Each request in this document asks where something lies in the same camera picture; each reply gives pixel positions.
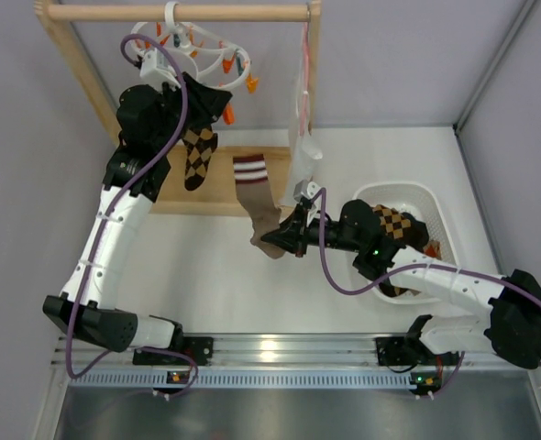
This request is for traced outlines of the tan brown argyle sock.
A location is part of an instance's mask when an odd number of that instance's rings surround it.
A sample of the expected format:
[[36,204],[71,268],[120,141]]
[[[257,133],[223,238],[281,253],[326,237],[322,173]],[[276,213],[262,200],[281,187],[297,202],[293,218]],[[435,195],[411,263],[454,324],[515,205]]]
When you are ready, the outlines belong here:
[[188,129],[182,142],[186,149],[184,188],[192,192],[205,181],[210,160],[218,146],[218,135],[210,126],[196,131]]

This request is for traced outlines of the white plastic clip hanger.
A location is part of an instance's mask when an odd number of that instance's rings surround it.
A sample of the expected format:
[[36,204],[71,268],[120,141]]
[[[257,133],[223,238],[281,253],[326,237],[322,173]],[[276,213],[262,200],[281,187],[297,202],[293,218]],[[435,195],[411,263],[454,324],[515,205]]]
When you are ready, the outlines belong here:
[[[132,32],[153,39],[177,60],[181,69],[203,85],[229,92],[245,87],[249,93],[255,93],[259,78],[251,73],[248,53],[203,27],[178,20],[176,6],[175,1],[166,3],[162,22],[138,22]],[[153,48],[154,44],[141,39],[132,43],[139,58],[139,72],[144,52]]]

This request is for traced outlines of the taupe striped-cuff sock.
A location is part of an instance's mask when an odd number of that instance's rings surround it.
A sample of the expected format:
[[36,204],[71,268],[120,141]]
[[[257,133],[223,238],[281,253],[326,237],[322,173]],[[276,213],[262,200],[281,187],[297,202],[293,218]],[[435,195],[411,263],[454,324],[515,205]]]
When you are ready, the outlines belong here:
[[250,244],[271,259],[280,259],[285,251],[261,241],[261,236],[279,227],[281,209],[275,204],[268,170],[261,154],[234,157],[233,171],[237,200],[251,220]]

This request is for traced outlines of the black sock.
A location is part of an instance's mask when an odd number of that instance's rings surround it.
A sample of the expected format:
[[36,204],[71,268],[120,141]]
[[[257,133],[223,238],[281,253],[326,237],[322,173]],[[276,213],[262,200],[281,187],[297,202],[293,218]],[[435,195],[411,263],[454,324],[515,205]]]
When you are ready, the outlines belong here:
[[230,103],[233,94],[196,81],[188,72],[182,73],[188,93],[188,114],[185,127],[200,130],[216,123]]

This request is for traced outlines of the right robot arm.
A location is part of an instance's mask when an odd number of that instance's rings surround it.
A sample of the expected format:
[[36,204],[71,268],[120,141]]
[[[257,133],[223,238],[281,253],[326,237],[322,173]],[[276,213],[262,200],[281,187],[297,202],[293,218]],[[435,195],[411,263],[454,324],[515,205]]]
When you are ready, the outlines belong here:
[[310,206],[302,200],[262,241],[297,257],[310,246],[352,252],[352,266],[368,290],[388,284],[465,311],[458,317],[418,316],[405,335],[414,350],[490,353],[522,369],[541,367],[541,286],[533,275],[520,269],[489,275],[430,258],[386,236],[362,200],[345,203],[336,221],[323,213],[310,219]]

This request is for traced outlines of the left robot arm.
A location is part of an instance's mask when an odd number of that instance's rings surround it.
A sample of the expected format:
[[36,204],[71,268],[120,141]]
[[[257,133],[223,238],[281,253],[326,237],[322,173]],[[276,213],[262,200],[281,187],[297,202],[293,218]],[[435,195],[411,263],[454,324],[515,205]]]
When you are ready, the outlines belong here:
[[61,293],[47,296],[42,306],[72,340],[123,352],[170,349],[182,334],[171,320],[116,307],[127,254],[171,169],[168,152],[181,138],[210,137],[232,97],[188,73],[182,77],[183,89],[141,84],[119,97],[119,146],[106,165],[92,231]]

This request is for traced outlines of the socks pile in basket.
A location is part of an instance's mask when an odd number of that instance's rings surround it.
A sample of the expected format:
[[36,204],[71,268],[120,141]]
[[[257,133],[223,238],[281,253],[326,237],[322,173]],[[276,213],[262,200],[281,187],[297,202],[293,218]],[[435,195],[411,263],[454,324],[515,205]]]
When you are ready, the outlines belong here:
[[[424,222],[416,220],[409,213],[400,213],[382,204],[372,207],[372,211],[380,218],[381,230],[390,238],[414,248],[433,259],[442,259],[440,243],[430,238]],[[381,293],[389,299],[413,300],[425,297],[420,291],[407,290],[393,285],[382,283]]]

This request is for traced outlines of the pink hanger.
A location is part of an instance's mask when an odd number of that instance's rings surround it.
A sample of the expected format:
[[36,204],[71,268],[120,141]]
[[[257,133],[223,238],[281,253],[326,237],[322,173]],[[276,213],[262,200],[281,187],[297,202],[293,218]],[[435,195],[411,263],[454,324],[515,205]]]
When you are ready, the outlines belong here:
[[309,83],[309,42],[308,42],[308,28],[307,22],[304,23],[302,32],[302,70],[300,81],[300,100],[298,104],[298,116],[299,116],[299,135],[302,137],[306,130],[307,114],[308,114],[308,83]]

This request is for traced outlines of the wooden clothes rack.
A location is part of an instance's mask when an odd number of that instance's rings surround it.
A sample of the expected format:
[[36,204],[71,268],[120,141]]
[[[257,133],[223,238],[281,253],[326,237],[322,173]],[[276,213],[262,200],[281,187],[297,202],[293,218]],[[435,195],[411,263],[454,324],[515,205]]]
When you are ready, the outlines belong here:
[[[35,14],[61,56],[81,85],[87,100],[113,143],[118,141],[120,125],[116,106],[105,89],[97,69],[92,65],[82,42],[72,28],[75,22],[161,21],[165,17],[162,5],[62,5],[56,1],[37,1]],[[309,92],[315,92],[317,54],[322,4],[308,5],[177,5],[174,17],[190,22],[262,22],[305,23],[311,33],[309,45]],[[244,216],[236,189],[253,186],[252,180],[236,175],[234,168],[247,159],[263,159],[267,182],[274,200],[279,200],[287,187],[292,163],[286,147],[226,146],[213,156],[205,183],[188,192],[182,180],[172,175],[164,182],[160,198],[152,211],[163,215]]]

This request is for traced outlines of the white hanging garment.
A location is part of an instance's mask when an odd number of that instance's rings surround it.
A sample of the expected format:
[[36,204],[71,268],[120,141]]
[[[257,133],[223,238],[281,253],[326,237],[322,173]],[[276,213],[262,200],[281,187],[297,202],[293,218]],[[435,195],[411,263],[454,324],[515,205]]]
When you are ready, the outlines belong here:
[[291,165],[288,180],[280,205],[294,207],[293,190],[295,184],[303,180],[312,180],[319,161],[323,158],[323,152],[317,142],[312,138],[309,130],[310,118],[310,94],[308,101],[307,124],[304,135],[299,135],[298,104],[300,100],[300,81],[302,63],[294,83],[292,101],[290,104],[290,116],[288,127],[288,141],[291,151]]

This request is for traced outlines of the aluminium mounting rail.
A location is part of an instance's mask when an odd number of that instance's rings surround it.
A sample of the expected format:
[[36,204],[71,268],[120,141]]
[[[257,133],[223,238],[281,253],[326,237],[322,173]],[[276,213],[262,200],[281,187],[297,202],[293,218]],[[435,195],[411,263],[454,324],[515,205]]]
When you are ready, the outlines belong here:
[[179,356],[146,348],[101,357],[100,349],[59,340],[51,365],[72,361],[73,387],[180,391],[199,389],[384,390],[429,395],[456,371],[517,373],[486,353],[413,359],[392,335],[186,335]]

